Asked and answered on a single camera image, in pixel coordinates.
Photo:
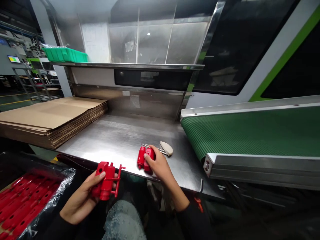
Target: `green conveyor belt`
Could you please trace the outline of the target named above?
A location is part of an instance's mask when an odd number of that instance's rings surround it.
[[[207,153],[320,156],[320,107],[187,117],[181,125],[199,160]]]

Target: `clear plastic wrap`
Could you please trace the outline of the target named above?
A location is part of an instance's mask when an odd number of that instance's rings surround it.
[[[53,218],[59,213],[66,202],[66,199],[61,201],[62,196],[69,190],[69,186],[74,181],[76,170],[68,168],[59,164],[53,164],[45,160],[41,160],[34,155],[14,154],[4,152],[0,154],[0,168],[14,166],[19,171],[25,173],[33,173],[36,175],[48,177],[50,179],[61,182],[60,186],[53,194],[51,199],[47,202],[41,212],[31,221],[31,223],[24,229],[20,236],[16,239],[34,239],[39,231],[44,231],[51,223]],[[72,194],[73,190],[69,190],[67,196]]]
[[[49,44],[40,43],[43,48],[66,48],[67,46],[54,46]]]

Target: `person's left hand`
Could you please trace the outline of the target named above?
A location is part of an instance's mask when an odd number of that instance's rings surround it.
[[[90,190],[92,187],[97,185],[105,176],[106,173],[102,172],[100,175],[95,176],[96,171],[92,173],[83,184],[73,193],[69,198],[66,205],[60,211],[60,216],[73,225],[77,225],[94,209],[94,207],[99,202],[99,198],[94,198],[91,196]]]

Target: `gray fabric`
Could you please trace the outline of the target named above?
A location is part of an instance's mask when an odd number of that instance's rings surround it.
[[[102,240],[146,240],[136,208],[125,200],[117,201],[109,210]]]

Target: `stainless steel table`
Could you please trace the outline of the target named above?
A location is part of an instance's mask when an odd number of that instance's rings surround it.
[[[68,140],[57,151],[93,162],[122,164],[125,172],[158,181],[137,167],[140,143],[160,148],[160,141],[173,148],[167,157],[171,171],[180,187],[199,192],[201,178],[203,194],[224,199],[213,179],[209,179],[197,159],[179,122],[134,114],[108,113]]]

